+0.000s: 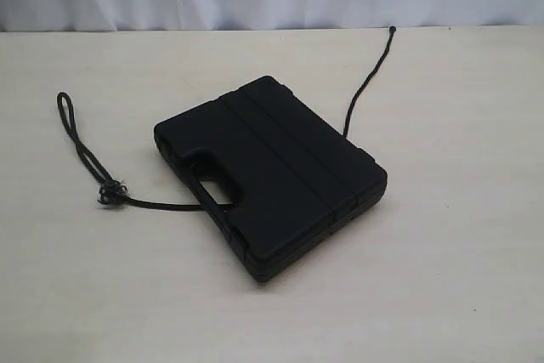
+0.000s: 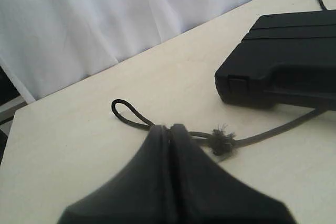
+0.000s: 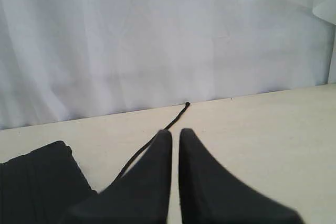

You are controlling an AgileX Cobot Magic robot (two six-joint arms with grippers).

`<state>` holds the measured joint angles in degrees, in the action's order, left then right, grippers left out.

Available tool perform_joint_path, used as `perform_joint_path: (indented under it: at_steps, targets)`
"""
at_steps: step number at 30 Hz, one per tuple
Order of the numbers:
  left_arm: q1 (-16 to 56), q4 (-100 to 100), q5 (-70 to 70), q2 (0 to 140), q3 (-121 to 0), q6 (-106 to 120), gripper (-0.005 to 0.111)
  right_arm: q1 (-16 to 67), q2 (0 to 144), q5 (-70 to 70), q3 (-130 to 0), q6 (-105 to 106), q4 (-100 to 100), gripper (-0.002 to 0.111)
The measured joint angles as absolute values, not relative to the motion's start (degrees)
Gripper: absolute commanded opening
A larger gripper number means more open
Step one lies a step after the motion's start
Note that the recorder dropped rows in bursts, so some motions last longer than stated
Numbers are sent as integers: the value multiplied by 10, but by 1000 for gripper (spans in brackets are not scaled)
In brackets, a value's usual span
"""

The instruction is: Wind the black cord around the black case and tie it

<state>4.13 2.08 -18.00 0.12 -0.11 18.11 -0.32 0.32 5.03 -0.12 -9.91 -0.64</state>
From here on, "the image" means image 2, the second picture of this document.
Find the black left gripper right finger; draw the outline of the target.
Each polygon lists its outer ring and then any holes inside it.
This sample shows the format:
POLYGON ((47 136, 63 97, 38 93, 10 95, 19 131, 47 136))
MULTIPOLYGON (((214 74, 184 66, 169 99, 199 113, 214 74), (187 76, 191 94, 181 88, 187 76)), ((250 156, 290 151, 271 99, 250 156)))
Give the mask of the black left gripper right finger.
POLYGON ((295 223, 287 207, 242 183, 192 141, 184 125, 170 128, 180 223, 295 223))

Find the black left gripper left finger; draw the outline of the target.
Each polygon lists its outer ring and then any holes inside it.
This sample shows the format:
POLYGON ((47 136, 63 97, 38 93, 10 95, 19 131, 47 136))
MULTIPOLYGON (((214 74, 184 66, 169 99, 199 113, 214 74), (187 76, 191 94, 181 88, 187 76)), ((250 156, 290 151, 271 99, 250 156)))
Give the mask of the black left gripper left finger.
POLYGON ((111 180, 68 206, 59 223, 167 223, 168 142, 154 126, 143 144, 111 180))

